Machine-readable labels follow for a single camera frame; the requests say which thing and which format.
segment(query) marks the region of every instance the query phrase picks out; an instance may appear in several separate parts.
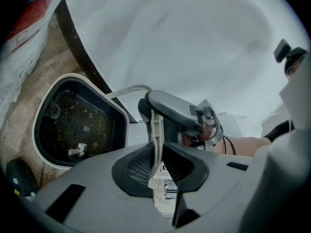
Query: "white wall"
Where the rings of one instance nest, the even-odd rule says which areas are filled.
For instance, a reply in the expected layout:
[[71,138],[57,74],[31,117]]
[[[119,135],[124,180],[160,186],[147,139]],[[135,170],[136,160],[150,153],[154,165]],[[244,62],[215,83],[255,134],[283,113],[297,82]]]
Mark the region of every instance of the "white wall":
[[[286,79],[273,51],[308,36],[284,0],[66,0],[77,32],[112,90],[161,89],[262,122]],[[144,94],[123,96],[140,118]]]

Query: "red label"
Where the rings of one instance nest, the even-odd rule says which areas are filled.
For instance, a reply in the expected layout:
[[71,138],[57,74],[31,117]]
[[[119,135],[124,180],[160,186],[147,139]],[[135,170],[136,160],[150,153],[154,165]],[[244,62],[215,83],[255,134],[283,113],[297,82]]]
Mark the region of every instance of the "red label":
[[9,33],[7,40],[40,20],[45,15],[51,1],[52,0],[34,0],[28,3]]

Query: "black mesh grille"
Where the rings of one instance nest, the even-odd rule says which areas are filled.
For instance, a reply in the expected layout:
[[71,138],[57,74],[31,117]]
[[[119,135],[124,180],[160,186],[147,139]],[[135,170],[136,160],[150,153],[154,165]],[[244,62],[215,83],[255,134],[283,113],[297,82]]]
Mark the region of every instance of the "black mesh grille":
[[137,182],[148,185],[150,171],[154,162],[154,151],[146,150],[127,166],[128,175]]
[[114,121],[112,117],[86,103],[72,92],[63,92],[55,100],[61,109],[55,123],[46,117],[41,129],[45,144],[62,151],[87,144],[87,156],[111,151]]
[[166,118],[163,118],[165,142],[178,143],[178,126]]
[[163,150],[163,162],[175,183],[187,177],[194,168],[190,160],[169,148]]

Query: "black sleeve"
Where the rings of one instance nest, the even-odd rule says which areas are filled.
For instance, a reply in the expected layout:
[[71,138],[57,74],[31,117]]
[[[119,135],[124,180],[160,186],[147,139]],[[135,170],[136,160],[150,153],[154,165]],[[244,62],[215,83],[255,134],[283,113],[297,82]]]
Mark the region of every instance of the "black sleeve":
[[290,130],[290,122],[289,120],[280,123],[277,125],[270,133],[265,135],[265,138],[268,138],[271,142],[273,142],[276,138],[278,138],[280,135],[283,135],[285,133],[288,133]]

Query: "black slot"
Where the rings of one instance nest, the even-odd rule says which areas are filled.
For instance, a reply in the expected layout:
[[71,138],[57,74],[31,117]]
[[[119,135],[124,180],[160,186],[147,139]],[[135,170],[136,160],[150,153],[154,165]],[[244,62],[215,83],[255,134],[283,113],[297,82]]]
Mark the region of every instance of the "black slot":
[[248,168],[248,165],[244,165],[244,164],[240,164],[240,163],[235,163],[235,162],[229,162],[227,164],[227,166],[235,168],[235,169],[243,170],[243,171],[246,171],[247,168]]
[[47,209],[46,214],[62,223],[81,196],[85,186],[71,184],[58,199]]

